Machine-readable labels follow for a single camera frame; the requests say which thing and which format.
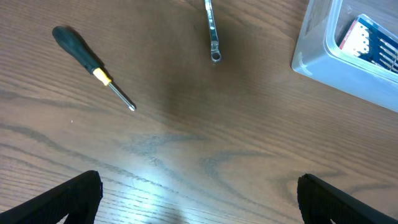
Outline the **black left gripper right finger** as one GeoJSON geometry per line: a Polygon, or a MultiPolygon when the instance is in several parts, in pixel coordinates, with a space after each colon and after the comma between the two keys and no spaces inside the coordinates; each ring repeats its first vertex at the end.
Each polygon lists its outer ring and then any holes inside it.
{"type": "Polygon", "coordinates": [[[312,174],[298,178],[298,207],[305,223],[390,223],[397,220],[362,203],[312,174]]]}

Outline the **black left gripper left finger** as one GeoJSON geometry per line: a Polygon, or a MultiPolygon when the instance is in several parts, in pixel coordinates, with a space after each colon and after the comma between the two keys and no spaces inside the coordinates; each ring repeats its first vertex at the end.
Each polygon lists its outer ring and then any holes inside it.
{"type": "Polygon", "coordinates": [[[10,210],[1,213],[1,223],[93,224],[103,183],[95,170],[88,170],[10,210]]]}

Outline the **silver double ring wrench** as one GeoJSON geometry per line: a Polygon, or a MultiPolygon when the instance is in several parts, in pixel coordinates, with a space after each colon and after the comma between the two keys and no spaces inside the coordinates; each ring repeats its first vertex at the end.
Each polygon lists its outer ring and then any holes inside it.
{"type": "Polygon", "coordinates": [[[215,17],[213,14],[213,7],[211,0],[204,0],[206,16],[208,21],[208,29],[210,33],[210,54],[211,60],[218,63],[221,60],[221,53],[219,50],[220,42],[216,30],[215,17]]]}

